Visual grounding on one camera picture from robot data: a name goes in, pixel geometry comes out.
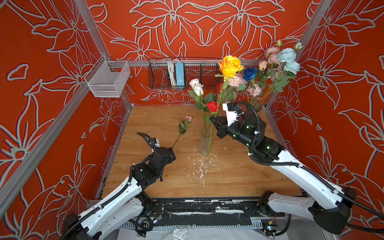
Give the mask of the cream rose flower stem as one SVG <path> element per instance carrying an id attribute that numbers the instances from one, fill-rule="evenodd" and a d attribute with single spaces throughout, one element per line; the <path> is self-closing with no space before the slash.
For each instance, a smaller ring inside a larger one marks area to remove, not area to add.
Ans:
<path id="1" fill-rule="evenodd" d="M 259 71 L 258 71 L 259 83 L 258 83 L 258 85 L 261 87 L 262 90 L 266 87 L 266 82 L 268 80 L 269 72 L 270 72 L 270 68 L 269 68 L 268 62 L 267 61 L 261 61 L 259 63 Z"/>

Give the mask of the dark blue rose stem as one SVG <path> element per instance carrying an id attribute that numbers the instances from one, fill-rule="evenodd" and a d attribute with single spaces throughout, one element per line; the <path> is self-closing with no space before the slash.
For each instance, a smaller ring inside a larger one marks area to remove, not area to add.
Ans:
<path id="1" fill-rule="evenodd" d="M 256 84 L 256 76 L 257 76 L 258 70 L 252 67 L 245 68 L 243 71 L 243 78 L 247 82 L 247 87 L 249 85 Z"/>

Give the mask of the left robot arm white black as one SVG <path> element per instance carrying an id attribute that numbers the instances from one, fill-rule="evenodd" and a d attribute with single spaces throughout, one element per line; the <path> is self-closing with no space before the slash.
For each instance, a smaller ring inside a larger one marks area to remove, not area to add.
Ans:
<path id="1" fill-rule="evenodd" d="M 145 189 L 163 179 L 166 165 L 176 160 L 173 148 L 160 147 L 159 140 L 139 133 L 152 152 L 130 167 L 128 177 L 94 206 L 64 220 L 62 240 L 103 240 L 122 224 L 129 222 L 140 235 L 153 230 L 149 217 L 153 200 Z"/>

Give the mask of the small pink rose stem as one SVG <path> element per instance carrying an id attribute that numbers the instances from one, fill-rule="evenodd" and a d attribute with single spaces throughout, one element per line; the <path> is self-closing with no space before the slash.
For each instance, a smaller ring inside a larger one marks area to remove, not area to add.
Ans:
<path id="1" fill-rule="evenodd" d="M 175 145 L 177 144 L 180 137 L 182 135 L 184 135 L 189 130 L 192 120 L 193 120 L 192 116 L 185 116 L 184 119 L 179 123 L 179 135 L 178 135 L 176 141 L 174 142 L 172 148 L 175 147 Z"/>

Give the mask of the orange yellow rose stem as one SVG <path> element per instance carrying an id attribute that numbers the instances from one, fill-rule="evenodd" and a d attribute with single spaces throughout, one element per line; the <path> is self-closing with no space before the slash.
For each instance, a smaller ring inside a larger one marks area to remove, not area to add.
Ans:
<path id="1" fill-rule="evenodd" d="M 225 56 L 222 58 L 221 62 L 219 62 L 219 68 L 221 73 L 218 74 L 219 77 L 223 77 L 223 89 L 225 89 L 228 85 L 227 80 L 228 78 L 233 78 L 235 75 L 240 73 L 244 66 L 242 65 L 241 61 L 237 57 L 233 56 Z M 218 113 L 216 117 L 219 115 L 220 110 L 222 109 L 222 104 L 224 101 L 222 101 L 222 98 L 219 98 L 219 100 L 216 100 L 215 102 L 218 103 Z"/>

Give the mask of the light blue peony stem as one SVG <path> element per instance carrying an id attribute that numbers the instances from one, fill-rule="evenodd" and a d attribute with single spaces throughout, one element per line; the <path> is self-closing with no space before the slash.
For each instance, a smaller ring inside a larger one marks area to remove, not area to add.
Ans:
<path id="1" fill-rule="evenodd" d="M 293 48 L 283 49 L 281 47 L 281 51 L 278 53 L 278 59 L 282 62 L 282 71 L 276 82 L 268 78 L 266 87 L 263 89 L 264 93 L 259 101 L 259 105 L 264 104 L 271 94 L 283 92 L 285 86 L 287 86 L 291 80 L 296 78 L 301 68 L 300 64 L 296 61 L 297 51 L 299 51 L 302 47 L 303 46 L 300 42 L 297 42 Z M 274 73 L 275 71 L 270 69 L 269 76 L 273 76 Z"/>

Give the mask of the white rose stem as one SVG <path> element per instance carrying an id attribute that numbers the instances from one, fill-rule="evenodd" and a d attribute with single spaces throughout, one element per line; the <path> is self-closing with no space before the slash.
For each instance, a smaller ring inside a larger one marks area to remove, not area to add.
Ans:
<path id="1" fill-rule="evenodd" d="M 208 103 L 214 102 L 215 98 L 212 92 L 205 94 L 204 85 L 200 83 L 199 79 L 193 79 L 189 82 L 191 90 L 188 90 L 188 94 L 192 98 L 194 106 L 201 111 L 203 118 L 203 130 L 202 135 L 209 137 L 211 132 L 211 111 L 209 110 Z"/>

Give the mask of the large pink peony stem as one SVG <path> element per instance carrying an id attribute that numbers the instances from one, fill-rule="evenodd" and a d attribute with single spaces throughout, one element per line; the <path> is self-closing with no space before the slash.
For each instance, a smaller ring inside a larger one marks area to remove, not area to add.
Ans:
<path id="1" fill-rule="evenodd" d="M 242 92 L 247 87 L 246 80 L 240 75 L 235 75 L 227 80 L 227 99 L 236 100 L 239 92 Z"/>

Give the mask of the pink peony flower stem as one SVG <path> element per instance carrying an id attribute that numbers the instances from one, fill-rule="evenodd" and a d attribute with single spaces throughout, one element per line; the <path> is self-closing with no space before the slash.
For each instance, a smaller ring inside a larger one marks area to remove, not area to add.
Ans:
<path id="1" fill-rule="evenodd" d="M 261 93 L 262 93 L 262 89 L 258 84 L 249 85 L 246 88 L 247 99 L 252 106 L 255 106 L 257 104 Z"/>

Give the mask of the bright red rose stem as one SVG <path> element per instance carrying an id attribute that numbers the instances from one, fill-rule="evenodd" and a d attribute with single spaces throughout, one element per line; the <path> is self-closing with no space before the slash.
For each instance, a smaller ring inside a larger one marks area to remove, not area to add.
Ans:
<path id="1" fill-rule="evenodd" d="M 215 117 L 218 113 L 218 103 L 217 102 L 209 102 L 203 108 L 204 113 L 204 136 L 208 137 L 211 132 L 212 122 L 210 121 L 210 117 Z"/>

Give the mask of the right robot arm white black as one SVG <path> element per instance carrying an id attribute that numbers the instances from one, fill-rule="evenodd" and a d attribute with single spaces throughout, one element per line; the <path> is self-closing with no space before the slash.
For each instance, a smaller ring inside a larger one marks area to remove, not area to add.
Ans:
<path id="1" fill-rule="evenodd" d="M 349 224 L 353 206 L 364 209 L 380 219 L 384 215 L 357 202 L 356 192 L 331 183 L 297 160 L 275 140 L 265 136 L 267 124 L 258 112 L 246 102 L 223 104 L 224 117 L 211 116 L 217 136 L 226 136 L 243 144 L 248 156 L 259 165 L 269 166 L 301 187 L 308 197 L 292 197 L 266 191 L 259 199 L 259 211 L 263 215 L 285 213 L 314 221 L 323 230 L 340 235 L 345 228 L 383 234 L 383 229 L 372 229 Z"/>

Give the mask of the clear glass cylinder vase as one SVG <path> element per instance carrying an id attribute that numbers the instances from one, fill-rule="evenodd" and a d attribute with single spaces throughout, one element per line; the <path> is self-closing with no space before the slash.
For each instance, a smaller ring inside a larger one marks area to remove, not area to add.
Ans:
<path id="1" fill-rule="evenodd" d="M 211 152 L 211 144 L 212 144 L 212 133 L 213 131 L 209 129 L 207 132 L 202 131 L 200 133 L 199 138 L 199 153 L 208 156 Z"/>

